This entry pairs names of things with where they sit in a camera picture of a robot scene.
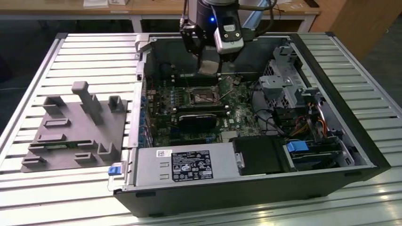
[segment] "wooden table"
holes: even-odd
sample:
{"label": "wooden table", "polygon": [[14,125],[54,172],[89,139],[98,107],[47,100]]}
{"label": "wooden table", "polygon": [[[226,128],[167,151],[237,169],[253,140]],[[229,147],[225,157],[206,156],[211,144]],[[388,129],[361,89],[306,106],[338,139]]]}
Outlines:
{"label": "wooden table", "polygon": [[[85,9],[85,0],[0,0],[0,19],[3,20],[110,20],[129,19],[134,31],[143,32],[141,21],[146,19],[179,19],[185,0],[130,0],[126,6]],[[298,31],[308,32],[320,8],[312,8],[304,0],[278,5],[276,20],[301,21]]]}
{"label": "wooden table", "polygon": [[86,9],[85,0],[0,0],[3,20],[131,20],[134,1],[127,5]]}

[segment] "red wire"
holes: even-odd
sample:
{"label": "red wire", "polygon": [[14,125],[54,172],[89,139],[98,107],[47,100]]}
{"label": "red wire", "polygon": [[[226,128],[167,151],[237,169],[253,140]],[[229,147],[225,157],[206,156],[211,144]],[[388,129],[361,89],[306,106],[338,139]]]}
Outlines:
{"label": "red wire", "polygon": [[306,117],[306,116],[300,116],[300,117],[298,117],[297,123],[296,123],[296,124],[297,124],[297,127],[298,127],[298,123],[300,123],[301,119],[305,118],[305,117]]}

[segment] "black cable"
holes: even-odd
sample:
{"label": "black cable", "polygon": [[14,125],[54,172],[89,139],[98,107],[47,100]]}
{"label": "black cable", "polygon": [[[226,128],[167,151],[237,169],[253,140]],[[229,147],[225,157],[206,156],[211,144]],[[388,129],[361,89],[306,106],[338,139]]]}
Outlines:
{"label": "black cable", "polygon": [[270,31],[270,29],[274,26],[274,6],[277,5],[278,0],[274,0],[274,3],[271,3],[271,0],[269,0],[269,8],[270,8],[270,24],[269,26],[262,29],[261,31],[255,30],[254,32],[254,37],[257,38],[258,36],[263,35],[265,33],[267,33]]}
{"label": "black cable", "polygon": [[182,14],[183,19],[185,19],[185,16],[186,16],[187,3],[189,3],[189,0],[185,0],[185,7],[183,7],[183,14]]}
{"label": "black cable", "polygon": [[276,129],[269,129],[269,120],[270,120],[271,118],[273,118],[273,117],[270,117],[270,118],[266,119],[266,122],[265,122],[265,130],[262,130],[262,132],[277,131]]}
{"label": "black cable", "polygon": [[259,109],[255,113],[259,113],[261,111],[266,111],[266,112],[269,112],[269,113],[274,113],[274,111],[270,110],[270,109]]}
{"label": "black cable", "polygon": [[182,18],[181,18],[181,28],[183,27],[183,24],[185,24],[185,16],[186,16],[187,4],[189,4],[189,0],[185,0],[185,7],[183,7]]}
{"label": "black cable", "polygon": [[269,119],[263,119],[263,118],[258,115],[258,113],[257,113],[257,111],[255,111],[255,109],[254,109],[254,106],[253,106],[253,97],[254,97],[254,92],[255,92],[257,85],[258,85],[258,81],[257,81],[257,82],[254,83],[254,85],[253,85],[251,94],[250,94],[251,112],[255,114],[255,116],[257,116],[257,117],[258,117],[267,125],[270,125],[270,126],[273,126],[273,127],[276,128],[276,130],[278,131],[278,133],[280,133],[282,136],[290,137],[290,136],[284,132],[284,130],[282,130],[276,124],[273,124],[271,122],[269,122]]}
{"label": "black cable", "polygon": [[282,10],[282,9],[280,9],[280,5],[277,5],[277,6],[278,6],[278,8],[274,8],[274,9],[278,10],[278,12],[280,12],[280,20],[281,20],[281,18],[282,18],[282,13],[285,13],[286,11]]}
{"label": "black cable", "polygon": [[218,71],[217,71],[217,73],[222,73],[222,66],[223,66],[223,61],[222,61],[221,55],[219,55],[219,63],[218,63]]}

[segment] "metal frame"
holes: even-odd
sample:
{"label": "metal frame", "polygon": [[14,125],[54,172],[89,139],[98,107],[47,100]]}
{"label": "metal frame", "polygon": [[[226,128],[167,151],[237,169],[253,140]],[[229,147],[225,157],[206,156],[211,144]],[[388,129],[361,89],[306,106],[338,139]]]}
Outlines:
{"label": "metal frame", "polygon": [[368,72],[366,68],[360,63],[360,61],[357,60],[354,55],[349,52],[349,50],[346,49],[346,47],[342,44],[342,42],[340,41],[340,39],[337,37],[332,37],[332,40],[334,41],[336,45],[340,47],[340,50],[342,51],[342,53],[345,54],[345,56],[348,57],[350,62],[354,64],[356,68],[360,70],[361,75],[366,78],[366,80],[369,81],[372,86],[374,86],[377,88],[377,90],[381,92],[382,98],[385,98],[392,103],[392,106],[390,106],[392,109],[396,111],[400,118],[402,118],[402,108],[401,108],[401,106],[397,104],[397,102],[394,101],[394,99],[392,98],[389,93],[381,87],[380,83],[376,81],[376,79],[373,78],[373,76],[370,75],[370,73]]}
{"label": "metal frame", "polygon": [[36,87],[40,86],[40,83],[46,77],[44,75],[47,74],[47,72],[51,69],[52,63],[56,58],[55,53],[59,52],[63,42],[64,42],[64,39],[55,39],[55,41],[51,45],[50,51],[44,57],[43,63],[38,69],[36,75],[30,84],[30,87],[27,88],[26,94],[19,103],[19,106],[15,110],[15,113],[12,114],[11,120],[3,131],[3,134],[0,137],[0,165],[3,164],[3,160],[7,155],[7,151],[3,151],[3,150],[10,149],[10,146],[12,144],[12,137],[16,136],[16,134],[20,130],[23,121],[19,119],[26,118],[27,110],[28,110],[27,107],[32,105],[32,101],[34,101],[32,97],[36,96]]}

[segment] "table leg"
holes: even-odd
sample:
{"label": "table leg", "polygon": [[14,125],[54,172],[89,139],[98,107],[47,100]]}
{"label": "table leg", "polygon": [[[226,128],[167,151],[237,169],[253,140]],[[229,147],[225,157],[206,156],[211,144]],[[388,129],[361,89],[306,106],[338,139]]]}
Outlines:
{"label": "table leg", "polygon": [[131,16],[133,29],[135,33],[143,33],[143,27],[141,25],[142,15]]}
{"label": "table leg", "polygon": [[297,32],[309,32],[317,15],[306,15]]}
{"label": "table leg", "polygon": [[48,22],[46,20],[39,20],[38,23],[43,30],[50,28]]}

